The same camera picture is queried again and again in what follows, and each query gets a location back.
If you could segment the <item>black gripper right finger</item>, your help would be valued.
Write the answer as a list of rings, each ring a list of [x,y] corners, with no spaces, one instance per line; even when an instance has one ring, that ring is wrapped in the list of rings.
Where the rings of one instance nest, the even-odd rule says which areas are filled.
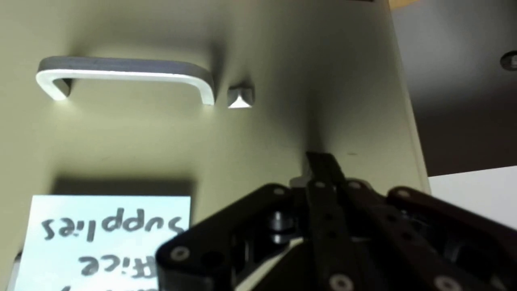
[[[381,196],[307,155],[313,272],[349,291],[517,291],[517,231],[412,188]]]

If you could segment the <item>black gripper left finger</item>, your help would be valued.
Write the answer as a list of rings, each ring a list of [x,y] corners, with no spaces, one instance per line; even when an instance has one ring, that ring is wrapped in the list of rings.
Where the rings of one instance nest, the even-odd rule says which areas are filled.
[[[155,252],[158,291],[310,291],[300,188],[265,184]]]

